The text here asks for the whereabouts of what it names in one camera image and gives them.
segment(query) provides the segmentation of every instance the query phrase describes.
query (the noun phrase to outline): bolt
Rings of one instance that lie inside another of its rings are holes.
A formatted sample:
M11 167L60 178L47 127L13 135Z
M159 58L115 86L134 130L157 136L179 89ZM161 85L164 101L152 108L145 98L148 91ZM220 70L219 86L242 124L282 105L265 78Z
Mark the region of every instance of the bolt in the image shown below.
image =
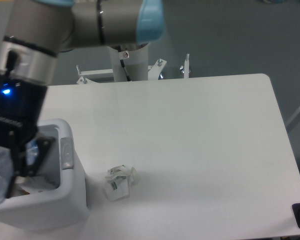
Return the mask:
M158 60L158 66L161 67L161 64L162 64L163 62L164 62L164 61L162 61L162 59L159 58L159 60Z
M129 57L129 53L127 51L123 52L123 57L126 59Z
M80 69L79 69L79 65L76 66L76 70L77 70L77 72L78 72L78 75L80 76L80 75L81 75L81 71L80 71Z

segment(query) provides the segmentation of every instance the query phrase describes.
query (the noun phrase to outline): white stand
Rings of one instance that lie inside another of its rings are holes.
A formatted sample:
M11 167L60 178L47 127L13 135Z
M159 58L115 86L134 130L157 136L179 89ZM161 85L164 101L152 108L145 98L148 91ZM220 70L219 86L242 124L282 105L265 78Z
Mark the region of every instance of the white stand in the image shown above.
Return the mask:
M148 80L158 80L166 64L166 60L158 59L154 65L148 66ZM97 84L97 82L91 81L90 79L113 78L114 71L112 69L78 71L78 76L77 84Z

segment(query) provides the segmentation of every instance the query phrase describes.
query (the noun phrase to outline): white table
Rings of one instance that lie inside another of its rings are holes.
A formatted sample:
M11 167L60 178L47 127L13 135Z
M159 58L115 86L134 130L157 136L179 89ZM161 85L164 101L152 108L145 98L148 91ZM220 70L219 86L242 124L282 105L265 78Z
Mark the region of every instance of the white table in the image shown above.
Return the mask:
M89 178L87 222L2 240L235 240L300 235L300 175L266 75L63 85L41 119L62 118ZM110 202L109 168L135 167Z

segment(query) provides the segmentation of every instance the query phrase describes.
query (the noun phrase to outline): black cable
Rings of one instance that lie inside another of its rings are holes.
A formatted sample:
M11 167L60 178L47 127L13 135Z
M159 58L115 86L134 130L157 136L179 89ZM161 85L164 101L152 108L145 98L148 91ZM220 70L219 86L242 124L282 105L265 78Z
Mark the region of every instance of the black cable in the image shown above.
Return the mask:
M125 65L124 60L123 60L123 59L120 60L120 63L121 63L121 67L123 67L123 70L124 70L124 73L125 73L125 77L126 77L127 82L131 82L131 78L130 78L129 73L128 73L128 71L127 71L127 68L126 68L126 65Z

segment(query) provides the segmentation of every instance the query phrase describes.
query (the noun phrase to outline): white trash bin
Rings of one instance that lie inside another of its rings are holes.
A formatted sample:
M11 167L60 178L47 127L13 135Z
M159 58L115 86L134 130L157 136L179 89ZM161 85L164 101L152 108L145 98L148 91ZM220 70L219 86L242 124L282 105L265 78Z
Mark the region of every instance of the white trash bin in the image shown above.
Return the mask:
M37 175L58 187L6 199L0 204L0 222L31 231L86 220L89 217L86 175L69 124L62 119L51 119L39 122L38 127L39 132L58 141Z

